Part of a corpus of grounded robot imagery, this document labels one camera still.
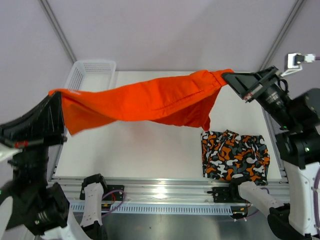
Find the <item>camouflage orange black shorts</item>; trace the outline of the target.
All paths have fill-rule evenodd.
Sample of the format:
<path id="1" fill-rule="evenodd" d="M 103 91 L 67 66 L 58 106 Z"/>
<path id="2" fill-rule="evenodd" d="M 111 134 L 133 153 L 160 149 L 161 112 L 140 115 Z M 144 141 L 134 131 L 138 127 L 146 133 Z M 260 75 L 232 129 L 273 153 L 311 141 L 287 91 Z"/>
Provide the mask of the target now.
<path id="1" fill-rule="evenodd" d="M 201 134 L 203 177 L 230 182 L 245 177 L 258 186 L 268 184 L 270 155 L 262 135 L 240 135 L 225 130 Z"/>

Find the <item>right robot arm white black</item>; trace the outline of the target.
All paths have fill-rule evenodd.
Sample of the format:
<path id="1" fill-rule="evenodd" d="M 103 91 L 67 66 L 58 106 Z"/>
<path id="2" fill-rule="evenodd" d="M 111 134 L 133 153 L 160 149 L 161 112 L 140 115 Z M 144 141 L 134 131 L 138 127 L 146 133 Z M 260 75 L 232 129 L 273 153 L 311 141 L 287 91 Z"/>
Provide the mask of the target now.
<path id="1" fill-rule="evenodd" d="M 283 203 L 244 178 L 233 178 L 228 196 L 246 200 L 266 218 L 282 240 L 317 240 L 320 237 L 320 90 L 312 88 L 291 99 L 283 75 L 272 66 L 259 72 L 226 72 L 222 78 L 246 102 L 257 101 L 280 125 L 275 136 L 289 186 Z"/>

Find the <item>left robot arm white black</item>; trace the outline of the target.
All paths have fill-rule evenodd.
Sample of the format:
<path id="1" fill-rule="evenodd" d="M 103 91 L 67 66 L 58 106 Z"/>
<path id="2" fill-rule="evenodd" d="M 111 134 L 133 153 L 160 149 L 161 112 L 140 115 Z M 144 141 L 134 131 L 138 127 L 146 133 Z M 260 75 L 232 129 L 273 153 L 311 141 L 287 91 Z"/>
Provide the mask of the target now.
<path id="1" fill-rule="evenodd" d="M 0 126 L 0 159 L 12 167 L 12 180 L 0 189 L 0 231 L 25 226 L 46 240 L 105 240 L 102 201 L 109 188 L 100 182 L 86 200 L 89 217 L 78 223 L 58 183 L 48 185 L 49 148 L 67 141 L 62 95 L 46 96 L 23 116 Z"/>

